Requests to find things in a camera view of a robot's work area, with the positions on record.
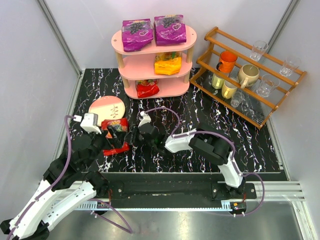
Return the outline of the red candy bag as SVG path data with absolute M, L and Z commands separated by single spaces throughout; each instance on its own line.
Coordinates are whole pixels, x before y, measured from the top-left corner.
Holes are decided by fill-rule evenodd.
M 137 91 L 137 97 L 141 99 L 156 95 L 160 91 L 158 83 L 158 79 L 145 79 L 136 81 L 135 88 Z
M 120 118 L 120 119 L 115 119 L 115 120 L 104 120 L 101 123 L 101 128 L 104 131 L 108 131 L 107 130 L 107 126 L 113 126 L 114 131 L 118 131 L 118 132 L 126 132 L 126 134 L 128 133 L 128 129 L 129 129 L 129 123 L 127 118 Z M 116 154 L 120 154 L 123 152 L 126 152 L 130 149 L 129 145 L 124 142 L 124 145 L 122 148 L 114 148 L 111 147 L 111 145 L 108 143 L 109 147 L 107 149 L 103 149 L 103 155 L 104 156 L 111 156 L 111 155 L 116 155 Z

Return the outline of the orange candy bag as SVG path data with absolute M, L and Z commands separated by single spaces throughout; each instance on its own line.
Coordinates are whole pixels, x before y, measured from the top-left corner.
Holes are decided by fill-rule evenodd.
M 180 72 L 182 53 L 180 51 L 159 52 L 155 54 L 154 73 L 156 75 L 173 75 Z

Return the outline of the purple candy bag back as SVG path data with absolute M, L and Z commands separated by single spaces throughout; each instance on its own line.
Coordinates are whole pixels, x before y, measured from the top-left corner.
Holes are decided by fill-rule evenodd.
M 150 18 L 123 20 L 121 40 L 125 52 L 137 52 L 150 44 L 154 39 Z

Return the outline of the purple candy bag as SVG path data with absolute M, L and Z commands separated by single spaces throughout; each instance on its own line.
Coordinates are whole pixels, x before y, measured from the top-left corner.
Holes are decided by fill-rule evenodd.
M 121 40 L 125 52 L 137 52 L 150 44 L 154 39 L 150 18 L 123 20 Z
M 153 25 L 157 46 L 187 42 L 186 25 L 182 14 L 155 16 Z

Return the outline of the purple candy bag front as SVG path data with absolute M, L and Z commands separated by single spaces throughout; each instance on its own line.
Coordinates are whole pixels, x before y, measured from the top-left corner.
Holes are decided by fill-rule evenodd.
M 186 25 L 182 14 L 155 16 L 153 25 L 157 46 L 187 42 Z

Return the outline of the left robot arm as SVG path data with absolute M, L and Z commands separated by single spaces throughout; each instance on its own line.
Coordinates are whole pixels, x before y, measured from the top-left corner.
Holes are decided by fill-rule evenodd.
M 88 137 L 87 146 L 78 150 L 72 150 L 68 139 L 67 150 L 50 164 L 23 210 L 1 222 L 7 239 L 46 240 L 56 224 L 83 202 L 110 198 L 113 190 L 100 172 L 83 172 L 102 151 L 122 147 L 125 135 L 108 127 Z

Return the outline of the pink three-tier shelf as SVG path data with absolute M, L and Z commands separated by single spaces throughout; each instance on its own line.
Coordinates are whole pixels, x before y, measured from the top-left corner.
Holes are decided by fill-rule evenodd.
M 190 86 L 190 72 L 193 65 L 194 45 L 197 40 L 196 31 L 186 26 L 186 42 L 174 45 L 158 46 L 155 40 L 140 51 L 125 52 L 122 43 L 122 32 L 117 31 L 111 38 L 118 71 L 122 77 L 125 93 L 137 99 L 136 81 L 159 79 L 159 92 L 152 98 L 179 97 L 185 94 Z M 179 73 L 173 75 L 157 75 L 154 70 L 156 53 L 183 52 L 182 65 Z

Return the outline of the pink round plate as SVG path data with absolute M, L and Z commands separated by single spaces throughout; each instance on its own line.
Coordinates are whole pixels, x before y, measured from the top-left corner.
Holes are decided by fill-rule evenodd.
M 98 122 L 104 120 L 118 120 L 125 115 L 125 104 L 116 96 L 103 96 L 95 100 L 88 112 L 98 116 Z

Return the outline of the green-yellow mug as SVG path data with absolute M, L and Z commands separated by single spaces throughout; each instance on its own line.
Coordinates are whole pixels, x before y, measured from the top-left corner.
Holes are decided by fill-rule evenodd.
M 216 90 L 221 89 L 223 87 L 224 82 L 225 82 L 224 78 L 218 76 L 215 73 L 213 74 L 211 85 L 214 89 Z

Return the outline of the cream yellow mug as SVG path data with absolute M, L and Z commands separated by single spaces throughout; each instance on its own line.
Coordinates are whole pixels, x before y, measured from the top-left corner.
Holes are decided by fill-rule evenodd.
M 232 84 L 229 81 L 224 81 L 222 89 L 221 89 L 221 94 L 224 99 L 231 99 L 232 96 L 235 94 L 237 91 L 238 87 Z

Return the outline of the small clear glass bottom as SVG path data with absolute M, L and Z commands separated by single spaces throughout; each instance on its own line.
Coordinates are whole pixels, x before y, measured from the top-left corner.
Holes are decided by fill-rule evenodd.
M 245 96 L 242 92 L 236 91 L 231 97 L 230 104 L 233 108 L 237 108 L 245 99 Z

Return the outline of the orange mug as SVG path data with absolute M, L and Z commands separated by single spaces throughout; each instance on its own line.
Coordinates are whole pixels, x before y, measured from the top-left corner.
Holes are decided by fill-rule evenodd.
M 219 61 L 216 65 L 216 69 L 222 73 L 230 73 L 235 63 L 238 59 L 238 56 L 228 50 L 223 51 L 219 56 Z

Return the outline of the wooden cup rack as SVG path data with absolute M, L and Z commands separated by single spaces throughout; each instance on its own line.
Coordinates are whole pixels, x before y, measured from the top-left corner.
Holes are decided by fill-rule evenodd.
M 280 69 L 283 61 L 276 57 L 264 53 L 259 61 L 250 58 L 252 46 L 222 30 L 217 26 L 211 29 L 204 37 L 209 42 L 207 50 L 197 59 L 200 65 L 198 73 L 191 78 L 190 82 L 202 90 L 204 93 L 223 104 L 225 107 L 235 112 L 255 127 L 260 129 L 270 118 L 270 116 L 281 106 L 291 91 L 299 85 L 307 75 L 306 71 L 296 69 L 290 76 L 282 76 Z M 230 73 L 218 72 L 216 66 L 220 54 L 223 51 L 230 51 L 237 55 L 237 60 Z M 242 106 L 232 107 L 231 101 L 223 97 L 220 89 L 212 86 L 214 76 L 222 77 L 232 84 L 237 82 L 237 75 L 240 68 L 246 64 L 256 66 L 260 70 L 257 82 L 244 89 L 237 90 L 244 95 Z M 259 96 L 257 93 L 259 84 L 262 82 L 263 75 L 270 74 L 279 79 L 279 86 L 274 89 L 268 97 Z

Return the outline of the clear glass top left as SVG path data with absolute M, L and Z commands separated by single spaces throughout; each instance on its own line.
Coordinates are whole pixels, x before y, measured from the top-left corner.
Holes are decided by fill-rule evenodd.
M 251 53 L 249 55 L 249 57 L 258 62 L 261 57 L 263 56 L 263 54 L 267 51 L 269 45 L 267 42 L 262 41 L 262 40 L 258 40 L 256 41 L 253 45 L 252 45 L 252 49 L 251 49 Z

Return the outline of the clear glass top right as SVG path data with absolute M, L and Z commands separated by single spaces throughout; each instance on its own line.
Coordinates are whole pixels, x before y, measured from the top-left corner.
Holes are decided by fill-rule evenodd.
M 300 66 L 300 58 L 289 55 L 285 58 L 279 73 L 284 77 L 289 77 Z

